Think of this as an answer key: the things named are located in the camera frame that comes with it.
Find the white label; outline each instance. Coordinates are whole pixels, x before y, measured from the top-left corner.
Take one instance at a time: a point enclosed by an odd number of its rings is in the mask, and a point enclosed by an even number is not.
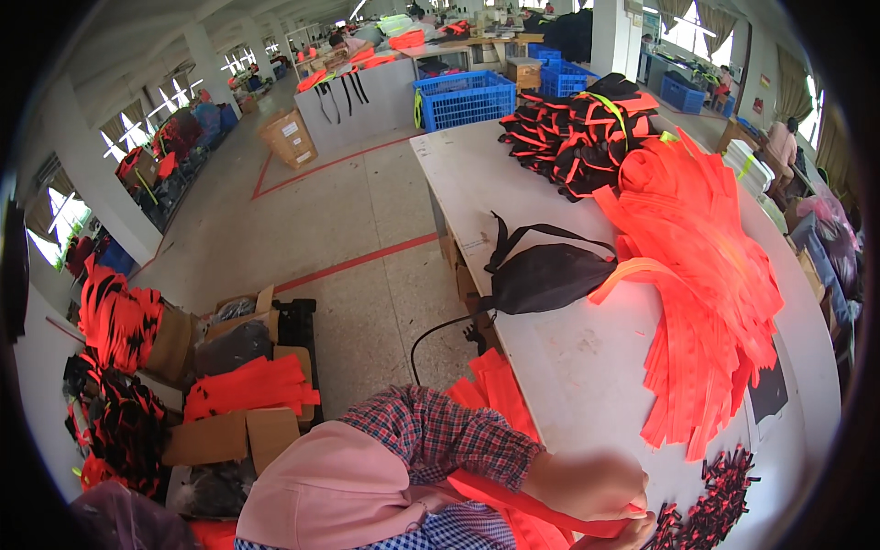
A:
[[[284,137],[287,137],[290,134],[293,134],[297,130],[299,130],[299,126],[297,126],[297,124],[295,122],[291,122],[290,124],[288,124],[284,128],[281,128],[282,133],[284,133]]]

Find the black bag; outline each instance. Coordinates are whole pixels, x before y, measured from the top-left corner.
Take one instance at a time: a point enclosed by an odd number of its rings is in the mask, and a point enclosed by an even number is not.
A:
[[[617,268],[617,253],[605,243],[548,224],[520,227],[508,238],[507,224],[495,212],[492,215],[498,219],[498,246],[484,267],[492,274],[492,296],[480,298],[481,312],[496,309],[517,315],[558,310],[590,294]],[[603,260],[589,250],[557,243],[533,246],[502,265],[528,230],[602,246],[614,258]]]

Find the woman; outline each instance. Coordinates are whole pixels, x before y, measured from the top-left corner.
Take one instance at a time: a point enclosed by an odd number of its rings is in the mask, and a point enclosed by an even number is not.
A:
[[[617,539],[573,548],[637,550],[651,532],[648,476],[612,456],[568,461],[512,429],[420,386],[395,387],[300,437],[253,484],[236,548],[513,548],[498,512],[463,501],[446,476],[462,468],[582,520],[633,518]]]
[[[776,174],[776,179],[768,194],[784,190],[795,177],[795,171],[791,167],[797,159],[796,132],[797,119],[793,116],[788,118],[786,124],[774,122],[767,131],[768,141],[764,150],[776,161],[777,166],[774,168],[779,168],[781,171]]]

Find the yellow strap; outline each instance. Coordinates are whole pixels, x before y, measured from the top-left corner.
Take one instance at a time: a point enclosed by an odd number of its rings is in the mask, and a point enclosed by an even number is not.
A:
[[[413,104],[413,122],[416,129],[422,127],[422,88],[415,89],[415,103]]]
[[[749,155],[749,157],[745,160],[745,164],[743,165],[743,169],[739,172],[737,176],[737,181],[741,180],[745,173],[749,171],[749,168],[752,167],[752,161],[755,160],[754,155]]]
[[[671,143],[678,141],[678,138],[664,130],[663,133],[660,135],[660,141],[662,143]]]
[[[135,176],[137,176],[137,178],[141,181],[141,185],[144,189],[147,190],[147,193],[150,194],[150,198],[153,200],[153,204],[158,206],[159,201],[156,200],[156,196],[153,194],[152,191],[150,191],[150,186],[148,186],[147,182],[143,180],[143,178],[141,177],[141,171],[138,170],[137,167],[135,167]]]
[[[605,97],[605,96],[600,96],[600,95],[597,94],[597,93],[581,92],[580,94],[578,94],[578,96],[582,96],[582,95],[588,95],[588,96],[591,96],[591,97],[593,97],[593,98],[598,99],[599,101],[602,102],[602,105],[604,105],[605,108],[607,108],[609,111],[611,111],[612,113],[614,113],[614,115],[617,117],[617,120],[620,121],[620,129],[623,130],[623,136],[624,136],[624,138],[623,138],[623,147],[624,147],[624,150],[629,151],[629,140],[626,138],[626,135],[627,135],[627,127],[626,127],[626,125],[624,125],[624,123],[623,123],[623,115],[620,114],[620,109],[618,109],[617,106],[614,105],[614,104],[611,102],[610,99],[608,99],[608,98]]]

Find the factory floor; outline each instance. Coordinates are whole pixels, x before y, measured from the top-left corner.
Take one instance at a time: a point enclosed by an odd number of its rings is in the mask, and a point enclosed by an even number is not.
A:
[[[257,128],[293,106],[295,86],[284,78],[259,112],[242,117],[189,190],[157,257],[131,284],[199,315],[269,284],[283,302],[315,298],[321,396],[333,419],[389,384],[412,383],[415,339],[467,311],[407,140],[419,132],[400,128],[294,171],[268,158]],[[463,328],[419,345],[424,385],[443,390],[468,371],[477,351]]]

